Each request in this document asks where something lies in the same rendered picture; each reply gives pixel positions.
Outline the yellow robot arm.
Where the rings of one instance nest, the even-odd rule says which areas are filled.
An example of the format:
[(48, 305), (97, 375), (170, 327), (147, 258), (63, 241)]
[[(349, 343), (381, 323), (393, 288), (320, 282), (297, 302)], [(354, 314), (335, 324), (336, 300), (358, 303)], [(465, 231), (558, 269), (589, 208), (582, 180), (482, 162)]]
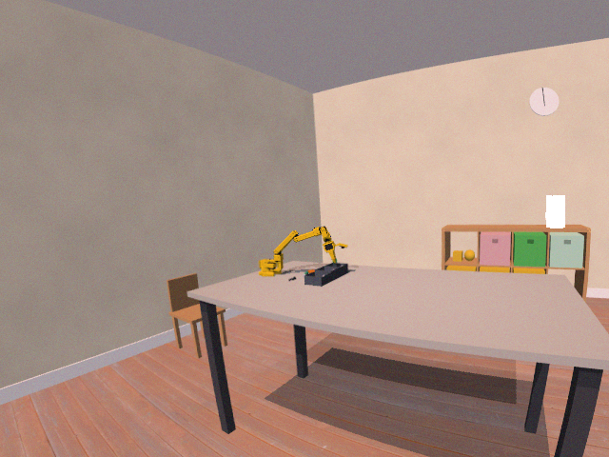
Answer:
[[(307, 238), (310, 238), (313, 236), (322, 235), (324, 241), (326, 241), (326, 242), (331, 241), (331, 236), (325, 226), (314, 228), (313, 231), (310, 231), (310, 232), (302, 234), (302, 235), (298, 235), (298, 234), (299, 233), (296, 230), (293, 230), (283, 240), (283, 242), (278, 247), (275, 248), (274, 260), (264, 259), (264, 260), (260, 261), (260, 266), (262, 267), (262, 271), (259, 271), (259, 275), (262, 275), (263, 277), (267, 277), (267, 276), (274, 276), (274, 274), (282, 274), (282, 271), (280, 271), (281, 269), (284, 268), (284, 265), (283, 265), (284, 255), (282, 254), (282, 250), (284, 249), (283, 247), (286, 247), (292, 240), (294, 240), (294, 242), (299, 242), (299, 241), (302, 241), (304, 239), (307, 239)], [(283, 249), (281, 250), (281, 248), (283, 248)], [(276, 267), (278, 267), (278, 268), (276, 268)], [(274, 273), (270, 272), (270, 270), (273, 271)], [(279, 272), (277, 272), (277, 271), (279, 271)]]

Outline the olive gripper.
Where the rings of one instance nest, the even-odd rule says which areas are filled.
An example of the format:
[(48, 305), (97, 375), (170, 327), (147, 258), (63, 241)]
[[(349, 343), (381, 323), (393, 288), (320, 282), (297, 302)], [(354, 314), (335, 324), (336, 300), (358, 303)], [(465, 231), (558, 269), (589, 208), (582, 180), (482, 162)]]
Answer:
[(347, 245), (345, 245), (345, 244), (339, 243), (339, 244), (335, 245), (334, 241), (325, 242), (323, 244), (323, 246), (324, 246), (325, 252), (329, 253), (329, 255), (330, 255), (330, 257), (331, 257), (331, 259), (332, 259), (332, 261), (334, 263), (336, 263), (336, 260), (335, 260), (336, 259), (336, 255), (335, 255), (335, 251), (334, 251), (335, 247), (339, 246), (339, 247), (342, 247), (342, 248), (347, 248)]

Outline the dark grey bin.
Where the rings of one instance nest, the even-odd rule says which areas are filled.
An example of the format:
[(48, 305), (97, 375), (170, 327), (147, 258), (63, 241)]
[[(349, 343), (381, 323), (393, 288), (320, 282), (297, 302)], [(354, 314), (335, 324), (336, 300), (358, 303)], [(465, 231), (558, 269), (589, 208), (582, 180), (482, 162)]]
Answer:
[(322, 287), (348, 273), (348, 264), (328, 264), (304, 276), (304, 284)]

